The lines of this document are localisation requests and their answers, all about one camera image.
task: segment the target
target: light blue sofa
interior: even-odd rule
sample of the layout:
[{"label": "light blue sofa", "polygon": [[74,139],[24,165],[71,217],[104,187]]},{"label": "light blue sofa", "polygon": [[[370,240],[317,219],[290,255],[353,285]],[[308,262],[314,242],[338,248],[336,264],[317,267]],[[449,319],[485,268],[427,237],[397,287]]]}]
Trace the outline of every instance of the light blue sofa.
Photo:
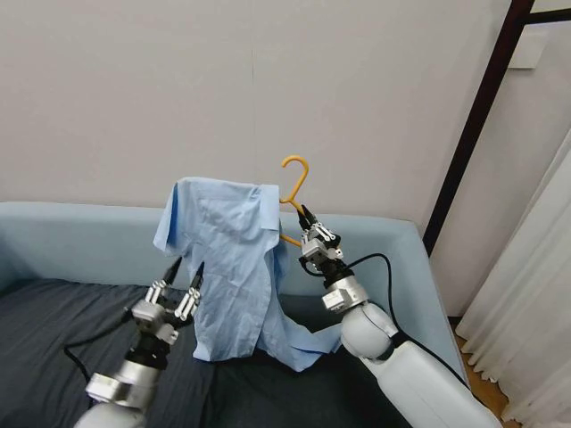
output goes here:
[{"label": "light blue sofa", "polygon": [[[152,240],[161,210],[42,202],[0,202],[0,290],[19,279],[59,278],[81,283],[148,285],[169,265]],[[318,215],[342,236],[346,261],[383,252],[393,265],[393,303],[402,328],[466,378],[428,257],[409,221]],[[282,213],[287,235],[299,236],[297,216]],[[290,247],[284,294],[321,295]],[[386,267],[368,260],[355,269],[371,299],[387,308]],[[177,288],[187,286],[179,275]]]}]

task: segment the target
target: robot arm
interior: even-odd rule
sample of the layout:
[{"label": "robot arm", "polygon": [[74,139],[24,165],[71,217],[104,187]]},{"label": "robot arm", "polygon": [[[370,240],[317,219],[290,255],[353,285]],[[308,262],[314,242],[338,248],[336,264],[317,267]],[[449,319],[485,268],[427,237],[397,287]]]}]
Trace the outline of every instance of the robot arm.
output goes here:
[{"label": "robot arm", "polygon": [[144,299],[130,310],[137,324],[139,339],[113,376],[94,374],[86,387],[97,405],[76,423],[76,428],[144,428],[145,412],[151,405],[159,377],[167,368],[167,355],[178,338],[178,329],[191,325],[200,304],[204,263],[198,268],[181,302],[171,308],[165,297],[173,283],[181,259],[154,281]]},{"label": "robot arm", "polygon": [[405,419],[415,428],[501,428],[467,386],[368,301],[367,292],[342,261],[341,237],[302,207],[302,267],[316,276],[306,267],[310,262],[324,277],[325,307],[344,313],[343,346],[376,377],[385,396]]}]

